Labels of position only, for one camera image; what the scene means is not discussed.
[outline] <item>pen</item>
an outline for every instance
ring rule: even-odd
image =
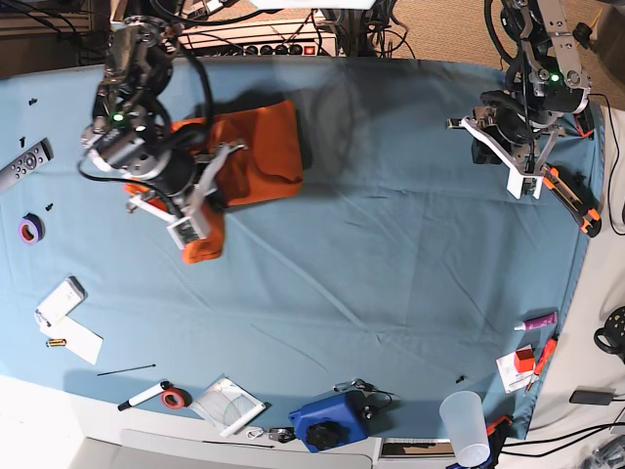
[[[171,388],[171,387],[172,387],[172,383],[170,383],[169,381],[161,381],[160,383],[155,384],[151,388],[147,388],[142,393],[139,393],[134,398],[130,398],[125,403],[118,405],[117,409],[119,411],[122,411],[122,410],[126,410],[127,408],[134,407],[135,405],[139,405],[140,403],[144,403],[145,401],[155,398],[156,396],[161,394],[163,391],[165,391],[167,388]]]

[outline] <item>black knob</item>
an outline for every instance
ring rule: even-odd
[[[317,423],[306,430],[306,443],[319,451],[335,448],[341,441],[341,426],[336,422]]]
[[[292,56],[301,56],[302,54],[304,54],[304,48],[299,44],[293,44],[291,46],[291,49],[289,50],[289,54],[291,54]]]
[[[579,22],[573,29],[573,37],[584,49],[590,47],[590,36],[592,34],[593,29],[585,22]]]

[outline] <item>tape roll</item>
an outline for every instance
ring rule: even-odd
[[[193,399],[187,391],[178,388],[166,389],[161,393],[160,400],[167,408],[171,408],[172,410],[180,410],[193,402]]]
[[[20,238],[24,244],[36,244],[44,236],[43,223],[38,216],[29,213],[20,221]]]

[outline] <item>purple tape roll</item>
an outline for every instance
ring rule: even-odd
[[[21,219],[20,238],[24,244],[36,244],[44,235],[43,223],[36,215],[29,213]]]

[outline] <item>white card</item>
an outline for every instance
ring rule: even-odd
[[[39,330],[51,339],[65,339],[67,341],[65,347],[68,350],[85,362],[96,364],[104,340],[84,325],[65,317],[51,327],[45,322],[40,322]]]
[[[526,349],[531,350],[531,345],[523,347],[520,350]],[[515,353],[516,351],[502,357],[501,359],[497,359],[499,376],[501,376],[501,381],[504,383],[504,390],[506,391],[506,394],[510,394],[527,386],[532,374],[534,374],[534,368],[532,368],[531,371],[526,371],[525,373],[517,372],[517,368],[515,367]]]

